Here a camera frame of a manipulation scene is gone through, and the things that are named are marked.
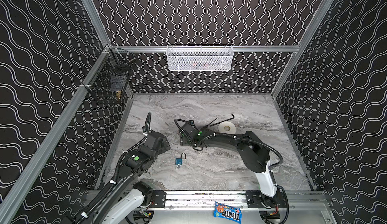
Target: patterned wall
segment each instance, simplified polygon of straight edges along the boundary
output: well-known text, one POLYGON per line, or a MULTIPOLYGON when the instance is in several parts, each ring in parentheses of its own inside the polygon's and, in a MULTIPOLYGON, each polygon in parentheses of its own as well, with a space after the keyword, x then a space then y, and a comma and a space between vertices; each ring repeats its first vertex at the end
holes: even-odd
POLYGON ((94 189, 125 108, 85 98, 12 223, 60 223, 94 189))
POLYGON ((0 0, 0 203, 102 48, 80 0, 0 0))
POLYGON ((296 45, 321 0, 93 0, 118 46, 296 45))
POLYGON ((277 98, 339 224, 387 223, 387 0, 335 0, 277 98))
MULTIPOLYGON (((119 49, 118 58, 127 53, 119 49)), ((235 53, 227 72, 169 71, 165 53, 140 53, 130 77, 137 93, 271 93, 290 52, 235 53)))

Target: blue candy bag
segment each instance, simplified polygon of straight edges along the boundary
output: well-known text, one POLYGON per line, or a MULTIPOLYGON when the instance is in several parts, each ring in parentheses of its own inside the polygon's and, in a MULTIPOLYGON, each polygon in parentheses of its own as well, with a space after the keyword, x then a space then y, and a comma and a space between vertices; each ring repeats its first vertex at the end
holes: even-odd
POLYGON ((233 220, 239 224, 242 223, 241 209, 224 205, 218 202, 215 202, 214 217, 223 217, 229 220, 233 220))

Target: blue padlock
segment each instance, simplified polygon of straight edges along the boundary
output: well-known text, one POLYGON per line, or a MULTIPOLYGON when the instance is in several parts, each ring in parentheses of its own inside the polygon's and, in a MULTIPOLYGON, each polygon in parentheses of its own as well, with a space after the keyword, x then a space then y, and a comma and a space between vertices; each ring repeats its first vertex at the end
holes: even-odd
POLYGON ((180 155, 180 158, 176 158, 175 159, 176 169, 179 169, 180 166, 183 164, 183 154, 184 154, 184 159, 187 159, 187 155, 185 153, 182 153, 180 155))

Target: roll of tape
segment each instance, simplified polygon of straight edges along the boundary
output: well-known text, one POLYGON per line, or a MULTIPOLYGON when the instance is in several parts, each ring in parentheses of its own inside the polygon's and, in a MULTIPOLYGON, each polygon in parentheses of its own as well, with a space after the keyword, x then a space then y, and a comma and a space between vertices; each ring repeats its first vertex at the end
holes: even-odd
POLYGON ((227 134, 235 134, 236 133, 236 127, 235 125, 230 121, 224 121, 219 124, 218 130, 220 133, 227 133, 227 134))

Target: marble tabletop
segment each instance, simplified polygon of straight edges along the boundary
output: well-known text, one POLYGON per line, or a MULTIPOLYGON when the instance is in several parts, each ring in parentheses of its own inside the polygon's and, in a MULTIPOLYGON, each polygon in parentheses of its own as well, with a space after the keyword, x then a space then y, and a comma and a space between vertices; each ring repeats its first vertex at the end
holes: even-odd
MULTIPOLYGON (((269 95, 135 95, 125 130, 111 164, 114 169, 122 151, 133 146, 143 135, 142 126, 152 112, 151 129, 167 136, 171 150, 158 156, 141 180, 162 190, 258 190, 255 174, 247 169, 237 152, 220 148, 194 151, 180 146, 175 118, 194 120, 196 126, 231 120, 237 134, 249 130, 282 154, 284 163, 274 168, 274 177, 286 190, 310 190, 307 178, 294 153, 282 122, 269 95), (186 153, 181 168, 175 159, 186 153)), ((270 153, 271 161, 278 158, 270 153)))

